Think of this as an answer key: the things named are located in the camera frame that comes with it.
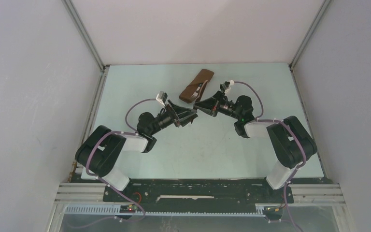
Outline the brown cloth napkin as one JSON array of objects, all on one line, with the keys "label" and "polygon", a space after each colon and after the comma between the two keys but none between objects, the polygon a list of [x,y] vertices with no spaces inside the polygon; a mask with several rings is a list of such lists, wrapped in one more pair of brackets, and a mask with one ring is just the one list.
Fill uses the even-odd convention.
[{"label": "brown cloth napkin", "polygon": [[191,83],[181,92],[179,99],[186,103],[193,103],[195,100],[191,99],[191,95],[197,89],[200,83],[203,83],[205,80],[209,82],[214,76],[214,72],[208,69],[201,69],[196,77],[191,81]]}]

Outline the brown wooden knife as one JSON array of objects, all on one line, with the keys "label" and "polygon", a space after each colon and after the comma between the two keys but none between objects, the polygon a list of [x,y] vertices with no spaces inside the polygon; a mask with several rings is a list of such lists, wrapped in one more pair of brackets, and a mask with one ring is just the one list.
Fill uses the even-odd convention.
[{"label": "brown wooden knife", "polygon": [[206,86],[207,86],[208,83],[209,83],[208,80],[205,80],[205,81],[202,83],[201,88],[200,88],[200,91],[199,91],[199,95],[198,95],[198,97],[196,98],[195,102],[199,102],[199,101],[201,100],[201,98],[202,98],[202,96],[203,96],[203,93],[204,93],[204,91],[205,91]]}]

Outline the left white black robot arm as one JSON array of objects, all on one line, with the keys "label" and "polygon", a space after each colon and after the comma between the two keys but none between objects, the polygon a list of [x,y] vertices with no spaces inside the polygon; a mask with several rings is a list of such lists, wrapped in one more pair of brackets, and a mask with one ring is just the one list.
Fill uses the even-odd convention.
[{"label": "left white black robot arm", "polygon": [[83,165],[86,173],[115,189],[121,201],[133,196],[130,178],[117,167],[121,152],[148,153],[155,146],[154,135],[170,125],[184,127],[197,118],[197,110],[182,107],[168,100],[166,92],[160,92],[155,100],[162,110],[153,116],[150,112],[140,114],[133,132],[113,131],[104,125],[98,126],[83,142],[75,154],[75,160]]}]

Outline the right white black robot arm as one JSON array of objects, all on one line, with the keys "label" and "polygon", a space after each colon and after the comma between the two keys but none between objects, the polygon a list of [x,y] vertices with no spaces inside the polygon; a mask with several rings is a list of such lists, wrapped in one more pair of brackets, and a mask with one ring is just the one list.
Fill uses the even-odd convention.
[{"label": "right white black robot arm", "polygon": [[253,138],[259,135],[260,127],[265,127],[277,161],[265,177],[266,185],[261,194],[264,200],[274,202],[281,196],[280,189],[287,186],[296,172],[317,153],[316,143],[296,116],[283,120],[262,119],[254,116],[249,96],[240,95],[234,102],[229,100],[227,93],[234,84],[235,81],[225,81],[212,97],[197,100],[194,108],[213,117],[221,113],[236,119],[234,129],[242,138]]}]

